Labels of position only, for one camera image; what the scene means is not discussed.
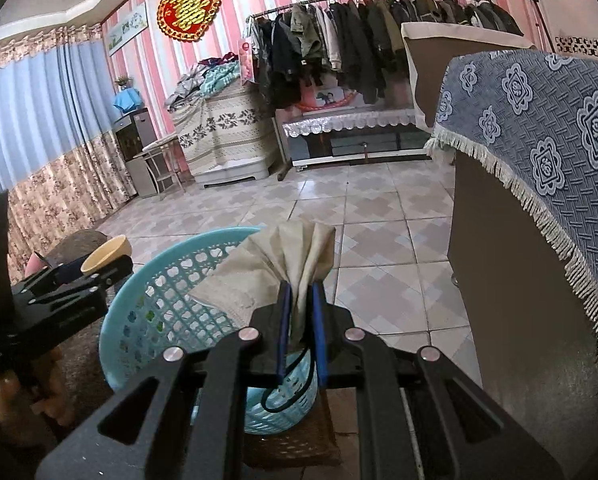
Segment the metal rivet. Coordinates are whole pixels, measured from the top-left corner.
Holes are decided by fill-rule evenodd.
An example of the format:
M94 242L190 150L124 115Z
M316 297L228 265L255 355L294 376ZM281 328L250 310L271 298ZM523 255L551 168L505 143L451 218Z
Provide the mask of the metal rivet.
M361 341L365 337L365 332L357 327L348 328L344 334L348 341Z
M434 346L426 346L422 348L419 352L421 353L421 358L424 361L434 362L438 361L441 357L441 352L437 350Z
M169 363L180 361L184 355L184 351L178 346L171 346L163 351L163 358Z
M239 330L239 339L242 341L254 341L258 337L259 330L253 328L252 326L247 326L246 328Z

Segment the potted plant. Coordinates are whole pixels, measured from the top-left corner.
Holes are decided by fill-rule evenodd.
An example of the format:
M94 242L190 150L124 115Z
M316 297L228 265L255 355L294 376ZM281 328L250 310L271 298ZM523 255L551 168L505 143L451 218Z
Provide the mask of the potted plant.
M128 87L132 86L132 78L128 77L127 75L120 75L118 78L114 80L114 82L119 86L120 89L125 90Z

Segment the white fringe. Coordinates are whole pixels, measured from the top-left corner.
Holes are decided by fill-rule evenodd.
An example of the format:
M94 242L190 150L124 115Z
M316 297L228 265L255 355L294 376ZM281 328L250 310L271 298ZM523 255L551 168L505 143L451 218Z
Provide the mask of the white fringe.
M426 142L428 155L432 156L443 149L444 145L450 145L479 160L486 171L496 176L532 216L559 259L566 261L566 279L575 295L583 301L586 314L593 322L598 338L598 281L590 272L579 248L553 217L542 199L505 162L490 153L486 146L436 124L432 137Z

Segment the yellow bowl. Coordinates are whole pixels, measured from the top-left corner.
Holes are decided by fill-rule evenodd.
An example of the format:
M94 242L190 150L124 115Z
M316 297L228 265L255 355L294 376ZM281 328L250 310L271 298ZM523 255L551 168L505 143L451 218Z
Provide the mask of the yellow bowl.
M81 264L81 272L87 276L121 256L132 256L132 246L125 235L115 236L95 249Z

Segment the heart-shaped decoration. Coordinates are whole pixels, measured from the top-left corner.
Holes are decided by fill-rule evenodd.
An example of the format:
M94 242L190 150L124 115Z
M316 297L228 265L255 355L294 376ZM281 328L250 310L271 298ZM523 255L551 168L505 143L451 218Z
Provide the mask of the heart-shaped decoration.
M157 11L160 30L179 41L197 41L208 30L221 0L161 0Z

